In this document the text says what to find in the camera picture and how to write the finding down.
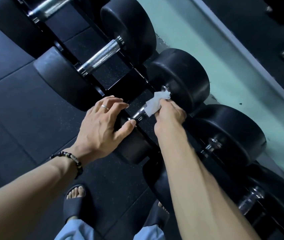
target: person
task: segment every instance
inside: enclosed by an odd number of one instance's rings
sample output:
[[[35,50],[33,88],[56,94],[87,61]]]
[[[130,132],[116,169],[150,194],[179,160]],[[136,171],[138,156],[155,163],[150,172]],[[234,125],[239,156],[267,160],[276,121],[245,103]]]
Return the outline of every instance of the person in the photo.
[[[155,114],[154,131],[168,173],[182,239],[259,239],[189,145],[182,127],[185,112],[173,101],[162,99],[160,104],[161,109]],[[117,115],[128,106],[114,96],[98,101],[86,113],[76,142],[64,152],[74,155],[83,167],[110,154],[136,124],[134,120],[128,120],[114,131]],[[81,168],[76,160],[60,154],[0,188],[0,239],[23,239],[47,207],[81,172]],[[72,187],[64,200],[64,213],[72,212],[72,206],[75,206],[73,212],[76,212],[80,201],[75,199],[85,198],[86,193],[84,185]],[[146,223],[152,222],[152,216],[157,218],[161,214],[156,209],[161,208],[159,206],[160,203],[157,203],[152,207]],[[67,217],[66,225],[56,239],[92,239],[92,228],[78,219],[77,213],[64,216]],[[158,226],[147,224],[135,239],[164,239]]]

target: silver ring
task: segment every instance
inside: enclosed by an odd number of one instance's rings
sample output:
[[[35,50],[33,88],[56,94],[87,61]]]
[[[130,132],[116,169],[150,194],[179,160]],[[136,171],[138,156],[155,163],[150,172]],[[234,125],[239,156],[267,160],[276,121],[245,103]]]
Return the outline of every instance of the silver ring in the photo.
[[[109,108],[105,105],[101,105],[101,107],[105,108],[107,111],[109,111]]]

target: pant leg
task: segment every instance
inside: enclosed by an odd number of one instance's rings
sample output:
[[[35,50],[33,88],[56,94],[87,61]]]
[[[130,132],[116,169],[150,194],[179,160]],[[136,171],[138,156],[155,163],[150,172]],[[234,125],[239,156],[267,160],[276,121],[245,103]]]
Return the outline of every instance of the pant leg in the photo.
[[[145,226],[135,236],[133,240],[165,240],[163,231],[157,226]]]
[[[94,240],[94,230],[80,219],[71,219],[54,240]]]

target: person's right forearm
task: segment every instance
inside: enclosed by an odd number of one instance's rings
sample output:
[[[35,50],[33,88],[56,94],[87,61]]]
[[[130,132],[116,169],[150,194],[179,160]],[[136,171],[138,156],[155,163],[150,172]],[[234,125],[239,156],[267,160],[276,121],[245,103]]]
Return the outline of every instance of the person's right forearm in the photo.
[[[183,127],[163,127],[158,140],[182,239],[259,239],[201,163]]]

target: forearm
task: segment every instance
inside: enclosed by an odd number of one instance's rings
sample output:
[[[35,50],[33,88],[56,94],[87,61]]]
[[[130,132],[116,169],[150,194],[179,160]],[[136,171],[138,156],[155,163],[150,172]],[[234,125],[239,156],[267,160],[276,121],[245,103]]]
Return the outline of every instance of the forearm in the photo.
[[[206,170],[179,124],[158,136],[183,240],[259,239]]]
[[[0,239],[23,238],[76,173],[74,161],[56,157],[0,188]]]

